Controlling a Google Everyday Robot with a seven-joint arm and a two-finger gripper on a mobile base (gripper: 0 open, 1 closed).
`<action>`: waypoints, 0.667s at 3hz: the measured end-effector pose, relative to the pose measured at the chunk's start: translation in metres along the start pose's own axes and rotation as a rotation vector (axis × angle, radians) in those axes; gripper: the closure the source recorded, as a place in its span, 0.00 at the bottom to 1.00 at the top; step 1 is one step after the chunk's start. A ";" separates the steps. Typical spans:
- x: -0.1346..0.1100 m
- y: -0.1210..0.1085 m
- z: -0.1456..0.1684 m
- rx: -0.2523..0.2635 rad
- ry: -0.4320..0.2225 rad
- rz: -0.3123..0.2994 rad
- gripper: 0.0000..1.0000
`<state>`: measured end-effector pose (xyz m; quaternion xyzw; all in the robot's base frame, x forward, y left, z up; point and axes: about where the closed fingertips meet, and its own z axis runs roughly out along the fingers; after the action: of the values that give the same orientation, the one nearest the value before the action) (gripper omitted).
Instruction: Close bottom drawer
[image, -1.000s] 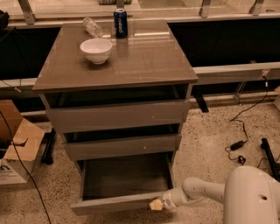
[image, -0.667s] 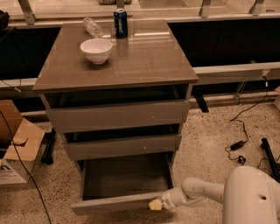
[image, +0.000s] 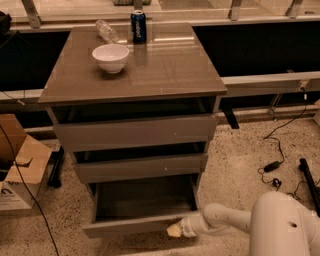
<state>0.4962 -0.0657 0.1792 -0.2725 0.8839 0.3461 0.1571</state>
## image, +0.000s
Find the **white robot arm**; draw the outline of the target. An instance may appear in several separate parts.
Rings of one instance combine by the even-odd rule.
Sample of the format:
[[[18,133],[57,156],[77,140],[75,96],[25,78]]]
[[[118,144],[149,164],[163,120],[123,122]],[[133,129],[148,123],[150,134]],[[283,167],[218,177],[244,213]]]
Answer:
[[[218,235],[228,228],[249,235],[250,256],[320,256],[320,217],[289,195],[267,192],[250,211],[210,203],[169,226],[171,237]]]

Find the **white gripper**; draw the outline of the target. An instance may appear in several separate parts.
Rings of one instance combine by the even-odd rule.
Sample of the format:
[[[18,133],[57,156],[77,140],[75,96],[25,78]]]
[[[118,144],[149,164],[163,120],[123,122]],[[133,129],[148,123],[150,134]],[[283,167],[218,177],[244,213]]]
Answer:
[[[188,238],[196,237],[201,231],[201,218],[199,216],[186,216],[180,224],[176,223],[167,228],[167,234],[170,237],[181,237],[182,235]]]

